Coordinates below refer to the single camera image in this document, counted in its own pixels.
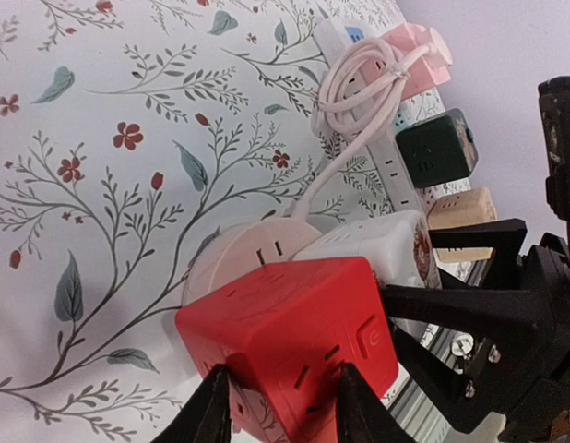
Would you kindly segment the round pink socket base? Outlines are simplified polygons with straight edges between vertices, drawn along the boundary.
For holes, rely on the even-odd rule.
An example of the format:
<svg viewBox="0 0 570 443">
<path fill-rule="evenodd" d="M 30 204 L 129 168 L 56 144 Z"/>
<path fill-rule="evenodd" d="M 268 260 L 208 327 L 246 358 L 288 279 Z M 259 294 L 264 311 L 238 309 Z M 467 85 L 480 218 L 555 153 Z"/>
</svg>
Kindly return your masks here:
<svg viewBox="0 0 570 443">
<path fill-rule="evenodd" d="M 196 258 L 185 282 L 186 306 L 266 264 L 291 260 L 321 236 L 304 221 L 267 218 L 220 233 Z"/>
</svg>

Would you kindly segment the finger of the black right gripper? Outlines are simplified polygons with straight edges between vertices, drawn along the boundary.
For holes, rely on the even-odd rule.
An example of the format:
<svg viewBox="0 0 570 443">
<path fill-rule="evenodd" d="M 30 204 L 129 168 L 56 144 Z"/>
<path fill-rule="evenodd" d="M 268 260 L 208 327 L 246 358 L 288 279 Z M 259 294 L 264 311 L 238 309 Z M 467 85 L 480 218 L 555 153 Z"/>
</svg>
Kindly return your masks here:
<svg viewBox="0 0 570 443">
<path fill-rule="evenodd" d="M 389 285 L 380 292 L 386 314 L 486 339 L 501 357 L 483 354 L 478 370 L 458 375 L 399 327 L 392 338 L 399 362 L 437 406 L 510 406 L 530 387 L 535 358 L 552 337 L 551 309 L 524 290 L 424 289 Z"/>
<path fill-rule="evenodd" d="M 528 229 L 520 219 L 491 221 L 471 226 L 430 231 L 432 246 L 446 248 L 491 248 L 489 264 L 481 278 L 484 289 L 515 289 L 518 285 L 517 258 Z"/>
</svg>

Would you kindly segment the white cube adapter red print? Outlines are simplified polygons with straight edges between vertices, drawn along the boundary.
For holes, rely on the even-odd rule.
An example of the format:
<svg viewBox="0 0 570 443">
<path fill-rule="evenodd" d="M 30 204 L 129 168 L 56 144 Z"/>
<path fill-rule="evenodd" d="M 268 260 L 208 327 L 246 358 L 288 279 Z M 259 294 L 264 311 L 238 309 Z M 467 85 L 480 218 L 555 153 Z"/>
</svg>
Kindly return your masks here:
<svg viewBox="0 0 570 443">
<path fill-rule="evenodd" d="M 294 260 L 364 257 L 381 287 L 442 287 L 428 226 L 421 212 L 402 210 L 340 225 L 294 256 Z"/>
</svg>

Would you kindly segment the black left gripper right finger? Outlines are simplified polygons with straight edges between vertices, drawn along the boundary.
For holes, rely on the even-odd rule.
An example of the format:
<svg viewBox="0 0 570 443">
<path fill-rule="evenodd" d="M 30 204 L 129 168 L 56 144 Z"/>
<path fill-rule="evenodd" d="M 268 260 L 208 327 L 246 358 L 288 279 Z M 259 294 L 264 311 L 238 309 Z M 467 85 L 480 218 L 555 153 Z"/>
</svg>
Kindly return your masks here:
<svg viewBox="0 0 570 443">
<path fill-rule="evenodd" d="M 415 443 L 352 363 L 340 371 L 336 429 L 340 443 Z"/>
</svg>

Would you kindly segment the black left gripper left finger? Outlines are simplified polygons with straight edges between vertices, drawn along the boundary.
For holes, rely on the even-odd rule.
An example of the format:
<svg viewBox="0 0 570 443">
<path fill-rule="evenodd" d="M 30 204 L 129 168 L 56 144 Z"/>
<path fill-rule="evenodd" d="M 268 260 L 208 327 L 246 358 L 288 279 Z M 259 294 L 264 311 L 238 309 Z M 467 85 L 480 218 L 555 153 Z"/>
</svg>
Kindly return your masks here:
<svg viewBox="0 0 570 443">
<path fill-rule="evenodd" d="M 228 443 L 231 438 L 229 369 L 215 365 L 155 443 Z"/>
</svg>

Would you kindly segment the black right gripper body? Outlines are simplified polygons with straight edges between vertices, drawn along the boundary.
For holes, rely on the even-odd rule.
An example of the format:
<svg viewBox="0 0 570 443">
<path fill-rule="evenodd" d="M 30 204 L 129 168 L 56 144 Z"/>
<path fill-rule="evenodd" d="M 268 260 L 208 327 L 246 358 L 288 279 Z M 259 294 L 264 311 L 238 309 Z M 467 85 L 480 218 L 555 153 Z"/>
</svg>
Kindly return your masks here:
<svg viewBox="0 0 570 443">
<path fill-rule="evenodd" d="M 545 234 L 523 259 L 515 289 L 468 296 L 467 324 L 487 339 L 468 372 L 455 428 L 472 431 L 489 413 L 506 417 L 499 436 L 529 442 L 570 406 L 570 231 Z"/>
</svg>

